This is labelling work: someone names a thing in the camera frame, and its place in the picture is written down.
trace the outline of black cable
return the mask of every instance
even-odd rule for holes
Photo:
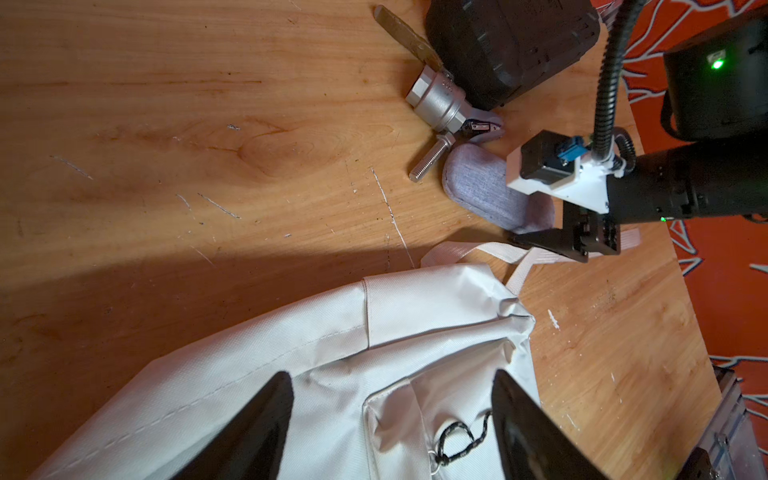
[[[594,109],[594,136],[592,154],[598,160],[605,160],[611,155],[612,135],[616,121],[616,97],[624,66],[624,56],[637,17],[645,6],[646,0],[624,0],[616,14],[608,43],[605,46],[603,66],[598,81],[598,104]]]
[[[624,174],[629,174],[634,170],[637,164],[637,152],[634,150],[634,142],[629,132],[621,127],[614,127],[614,139],[619,149],[619,155],[627,162],[624,167]]]
[[[661,127],[664,128],[664,131],[666,131],[670,137],[685,141],[680,136],[680,133],[672,128],[672,100],[670,100],[669,91],[664,93],[664,102],[661,104]]]
[[[435,462],[437,462],[440,466],[446,466],[447,464],[453,462],[454,460],[458,460],[459,458],[466,457],[475,447],[480,445],[483,440],[485,440],[485,435],[488,433],[488,418],[491,416],[490,411],[485,413],[485,417],[482,420],[482,434],[475,439],[475,436],[472,434],[472,431],[469,429],[467,424],[464,422],[453,422],[451,425],[448,425],[445,427],[445,430],[442,431],[442,434],[440,435],[440,440],[437,444],[437,453],[435,454]],[[461,450],[459,453],[451,456],[447,456],[445,454],[445,439],[448,438],[448,435],[451,434],[456,429],[464,430],[469,437],[470,443],[467,445],[467,448]]]
[[[742,215],[745,219],[749,220],[752,223],[757,223],[759,225],[768,225],[768,214],[749,214],[749,215]]]

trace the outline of wood grain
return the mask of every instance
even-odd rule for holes
[[[442,240],[503,240],[437,171],[409,181],[432,142],[404,101],[421,65],[373,6],[4,3],[0,477],[28,475],[158,356]],[[388,3],[417,31],[428,6]],[[588,132],[602,42],[502,108],[489,148]],[[525,291],[545,408],[613,478],[669,478],[719,399],[666,230],[643,232]]]

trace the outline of white scratch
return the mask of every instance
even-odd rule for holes
[[[371,173],[373,174],[373,177],[376,179],[376,183],[379,185],[379,190],[382,191],[382,197],[384,197],[384,203],[386,204],[386,207],[389,208],[389,216],[392,218],[392,225],[395,226],[395,230],[397,231],[397,234],[400,235],[400,241],[402,242],[402,245],[406,249],[408,260],[411,260],[411,267],[416,268],[416,264],[413,263],[413,258],[411,258],[411,252],[409,252],[408,250],[408,245],[406,245],[406,239],[402,237],[402,233],[400,233],[400,229],[397,227],[397,222],[395,222],[395,214],[392,212],[392,207],[389,206],[389,201],[386,199],[386,194],[384,193],[384,189],[382,188],[382,183],[379,181],[379,175],[376,175],[376,171],[373,170],[373,167],[371,167]]]
[[[199,251],[197,248],[195,248],[195,247],[192,247],[191,245],[190,245],[190,248],[191,248],[192,250],[194,250],[194,251],[198,252],[198,253],[200,254],[200,256],[201,256],[201,257],[203,257],[203,258],[204,258],[204,259],[205,259],[205,260],[206,260],[208,263],[210,263],[210,265],[211,265],[213,268],[216,268],[216,265],[214,265],[214,263],[210,261],[210,258],[208,258],[208,257],[206,257],[206,256],[205,256],[205,253],[203,253],[203,252]]]
[[[184,202],[184,205],[187,205],[187,208],[188,208],[188,209],[192,210],[192,207],[190,207],[190,205],[189,205],[189,202],[187,202],[187,199],[186,199],[186,198],[182,197],[182,196],[181,196],[181,195],[179,195],[179,194],[176,194],[176,196],[177,196],[177,197],[179,197],[179,198],[181,199],[181,201],[183,201],[183,202]]]
[[[94,178],[93,178],[91,175],[88,175],[88,174],[86,174],[84,171],[80,170],[80,168],[79,168],[77,165],[75,165],[75,164],[73,164],[73,163],[71,163],[71,162],[67,161],[67,160],[66,160],[66,159],[64,159],[64,158],[61,158],[61,157],[56,157],[56,156],[54,156],[54,155],[51,155],[51,158],[53,158],[54,160],[58,160],[58,161],[60,161],[60,162],[62,162],[62,163],[64,163],[64,164],[67,164],[67,165],[69,165],[70,167],[72,167],[72,168],[74,168],[75,170],[77,170],[77,171],[80,173],[80,175],[82,175],[83,177],[88,177],[88,178],[90,178],[91,180],[93,180],[93,179],[94,179]]]
[[[235,215],[235,214],[233,214],[232,212],[230,212],[229,210],[227,210],[226,208],[224,208],[224,207],[222,207],[221,205],[217,204],[216,202],[214,202],[214,201],[213,201],[213,200],[211,200],[210,198],[206,197],[205,195],[203,195],[203,194],[198,194],[198,195],[200,195],[202,198],[204,198],[204,199],[208,200],[208,201],[209,201],[209,202],[211,202],[212,204],[214,204],[214,205],[216,205],[217,207],[219,207],[219,208],[221,209],[221,211],[223,211],[223,212],[224,212],[224,213],[226,213],[227,215],[230,215],[230,216],[232,216],[232,217],[235,217],[235,218],[240,218],[240,217],[238,217],[237,215]]]
[[[554,319],[554,315],[552,315],[552,310],[547,309],[547,311],[549,312],[549,318],[552,319],[552,325],[554,325],[554,327],[559,330],[560,329],[560,325],[558,324],[558,321]]]
[[[568,420],[571,420],[571,425],[573,425],[575,429],[580,431],[580,429],[576,426],[576,424],[574,423],[574,420],[571,418],[571,416],[569,414],[567,414],[567,413],[565,414],[565,416],[568,417]]]

